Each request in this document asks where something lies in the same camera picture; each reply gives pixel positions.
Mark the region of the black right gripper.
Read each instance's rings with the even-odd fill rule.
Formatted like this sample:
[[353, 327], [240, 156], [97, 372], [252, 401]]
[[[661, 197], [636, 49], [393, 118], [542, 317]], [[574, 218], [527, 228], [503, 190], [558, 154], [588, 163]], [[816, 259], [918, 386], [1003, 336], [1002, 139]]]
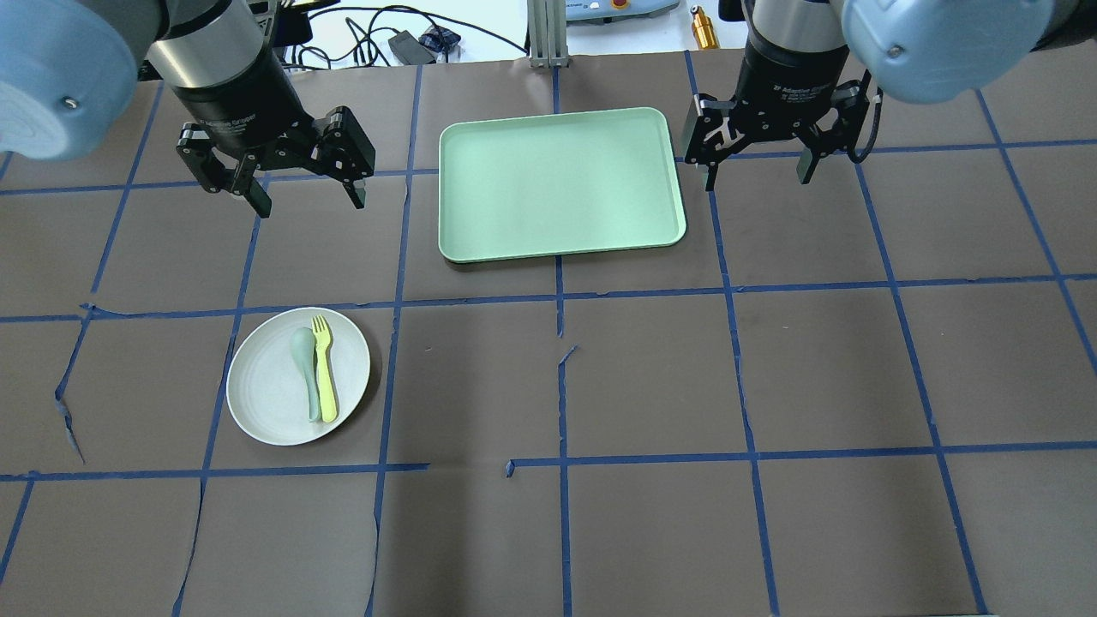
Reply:
[[692, 98], [683, 130], [683, 159], [705, 173], [704, 191], [716, 188], [720, 164], [748, 146], [799, 141], [796, 172], [807, 186], [819, 161], [842, 153], [861, 164], [873, 141], [858, 148], [873, 98], [872, 74], [840, 81], [846, 51], [745, 51], [735, 93], [720, 100]]

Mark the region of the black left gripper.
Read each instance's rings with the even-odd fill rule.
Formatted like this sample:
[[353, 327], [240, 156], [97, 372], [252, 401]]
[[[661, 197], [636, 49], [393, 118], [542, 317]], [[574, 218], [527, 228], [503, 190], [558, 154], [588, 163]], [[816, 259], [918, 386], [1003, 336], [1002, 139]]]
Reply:
[[[177, 87], [176, 96], [194, 120], [181, 130], [177, 152], [204, 190], [231, 190], [269, 218], [272, 200], [255, 173], [301, 168], [339, 181], [357, 210], [367, 206], [376, 149], [352, 109], [312, 117], [290, 83]], [[238, 162], [235, 171], [214, 149]]]

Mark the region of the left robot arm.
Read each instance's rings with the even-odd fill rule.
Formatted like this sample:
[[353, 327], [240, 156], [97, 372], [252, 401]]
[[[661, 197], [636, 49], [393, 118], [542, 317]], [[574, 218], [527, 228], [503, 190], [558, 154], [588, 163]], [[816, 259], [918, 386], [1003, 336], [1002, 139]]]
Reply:
[[4, 1], [3, 152], [64, 161], [105, 141], [152, 66], [192, 117], [177, 155], [265, 218], [260, 171], [332, 178], [365, 207], [376, 152], [352, 109], [312, 117], [244, 1]]

